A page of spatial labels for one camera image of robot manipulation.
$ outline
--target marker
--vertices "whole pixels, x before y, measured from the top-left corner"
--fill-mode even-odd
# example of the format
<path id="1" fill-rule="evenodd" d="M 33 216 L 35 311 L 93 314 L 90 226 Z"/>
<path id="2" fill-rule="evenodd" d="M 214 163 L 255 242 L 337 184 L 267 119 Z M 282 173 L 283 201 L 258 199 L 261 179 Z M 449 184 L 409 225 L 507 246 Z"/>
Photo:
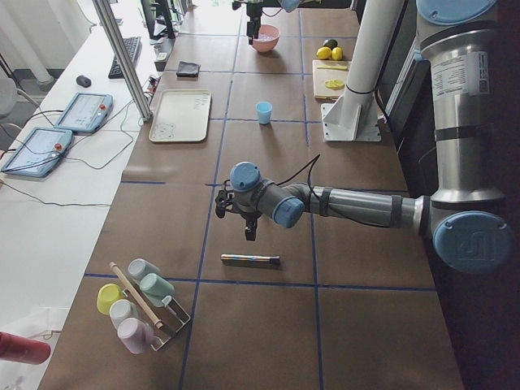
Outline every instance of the marker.
<path id="1" fill-rule="evenodd" d="M 280 256 L 257 256 L 252 254 L 221 254 L 220 260 L 223 262 L 247 262 L 253 264 L 280 265 Z"/>

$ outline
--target white tray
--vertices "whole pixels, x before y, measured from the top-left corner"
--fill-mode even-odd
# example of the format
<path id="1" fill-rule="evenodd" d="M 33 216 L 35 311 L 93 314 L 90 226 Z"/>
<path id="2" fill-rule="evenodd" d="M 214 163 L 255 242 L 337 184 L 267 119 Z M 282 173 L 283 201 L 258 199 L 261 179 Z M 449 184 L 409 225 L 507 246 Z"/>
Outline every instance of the white tray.
<path id="1" fill-rule="evenodd" d="M 149 131 L 152 142 L 199 142 L 206 139 L 211 92 L 167 89 L 162 92 Z"/>

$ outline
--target pink bowl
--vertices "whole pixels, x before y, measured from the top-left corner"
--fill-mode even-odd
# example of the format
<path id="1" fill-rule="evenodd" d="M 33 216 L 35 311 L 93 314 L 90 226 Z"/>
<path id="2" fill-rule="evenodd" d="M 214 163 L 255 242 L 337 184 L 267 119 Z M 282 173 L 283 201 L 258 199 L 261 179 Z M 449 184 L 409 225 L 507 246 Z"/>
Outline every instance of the pink bowl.
<path id="1" fill-rule="evenodd" d="M 279 29 L 269 24 L 263 24 L 258 30 L 258 39 L 253 39 L 253 48 L 260 53 L 265 53 L 273 50 L 279 39 Z"/>

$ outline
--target black square object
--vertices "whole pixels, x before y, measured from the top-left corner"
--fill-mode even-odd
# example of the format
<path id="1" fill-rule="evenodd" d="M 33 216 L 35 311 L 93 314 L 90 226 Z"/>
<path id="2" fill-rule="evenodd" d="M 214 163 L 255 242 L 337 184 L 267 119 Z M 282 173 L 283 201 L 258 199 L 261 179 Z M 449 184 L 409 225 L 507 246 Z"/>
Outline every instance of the black square object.
<path id="1" fill-rule="evenodd" d="M 179 61 L 177 77 L 198 77 L 198 70 L 201 66 L 198 63 L 185 63 Z"/>

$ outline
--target keyboard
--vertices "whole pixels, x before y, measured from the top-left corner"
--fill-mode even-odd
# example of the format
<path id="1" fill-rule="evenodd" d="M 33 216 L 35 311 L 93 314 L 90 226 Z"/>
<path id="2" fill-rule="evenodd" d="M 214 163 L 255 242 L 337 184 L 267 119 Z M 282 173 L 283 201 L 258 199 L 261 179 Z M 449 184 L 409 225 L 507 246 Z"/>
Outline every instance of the keyboard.
<path id="1" fill-rule="evenodd" d="M 124 46 L 127 48 L 128 55 L 130 56 L 130 60 L 132 63 L 137 61 L 139 57 L 139 53 L 141 52 L 141 37 L 129 37 L 123 38 Z M 109 79 L 122 79 L 123 72 L 121 71 L 121 66 L 119 65 L 117 59 L 114 56 L 114 60 L 112 61 L 112 66 L 110 67 L 110 72 L 108 73 Z"/>

